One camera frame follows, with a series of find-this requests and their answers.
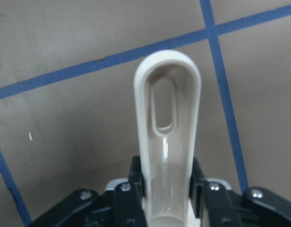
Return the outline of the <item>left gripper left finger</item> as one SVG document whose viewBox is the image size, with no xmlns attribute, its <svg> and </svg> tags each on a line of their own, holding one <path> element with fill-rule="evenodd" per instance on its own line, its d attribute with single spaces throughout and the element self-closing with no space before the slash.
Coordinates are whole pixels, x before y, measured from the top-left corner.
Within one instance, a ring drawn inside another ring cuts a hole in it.
<svg viewBox="0 0 291 227">
<path fill-rule="evenodd" d="M 34 227 L 145 227 L 142 208 L 144 180 L 139 156 L 128 179 L 99 195 L 90 189 L 73 191 L 32 222 Z"/>
</svg>

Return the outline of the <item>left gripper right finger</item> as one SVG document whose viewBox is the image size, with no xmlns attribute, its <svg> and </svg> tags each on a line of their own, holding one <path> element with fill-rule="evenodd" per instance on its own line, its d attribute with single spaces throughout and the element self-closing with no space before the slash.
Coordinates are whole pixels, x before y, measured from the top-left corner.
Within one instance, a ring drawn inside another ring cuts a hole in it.
<svg viewBox="0 0 291 227">
<path fill-rule="evenodd" d="M 250 187 L 239 195 L 227 182 L 206 178 L 196 158 L 190 202 L 202 227 L 291 227 L 290 201 L 262 187 Z"/>
</svg>

